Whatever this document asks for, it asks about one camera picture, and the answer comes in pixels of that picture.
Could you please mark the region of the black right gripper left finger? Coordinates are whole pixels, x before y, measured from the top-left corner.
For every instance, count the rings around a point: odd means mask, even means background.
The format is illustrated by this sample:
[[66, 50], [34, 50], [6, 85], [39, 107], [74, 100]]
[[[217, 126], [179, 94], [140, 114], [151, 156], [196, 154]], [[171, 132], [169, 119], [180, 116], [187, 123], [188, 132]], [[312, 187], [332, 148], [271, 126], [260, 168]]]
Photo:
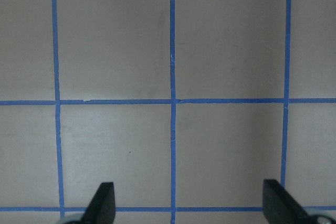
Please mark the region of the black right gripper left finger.
[[115, 203], [113, 182], [101, 183], [81, 217], [80, 223], [113, 223], [116, 216]]

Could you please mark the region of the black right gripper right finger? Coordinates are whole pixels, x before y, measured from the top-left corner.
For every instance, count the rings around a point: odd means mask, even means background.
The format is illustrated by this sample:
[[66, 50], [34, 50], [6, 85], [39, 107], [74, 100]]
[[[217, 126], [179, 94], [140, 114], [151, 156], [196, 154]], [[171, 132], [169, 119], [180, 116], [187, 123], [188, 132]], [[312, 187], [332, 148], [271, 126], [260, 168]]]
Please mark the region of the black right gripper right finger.
[[275, 179], [264, 179], [263, 214], [271, 224], [311, 223], [308, 213]]

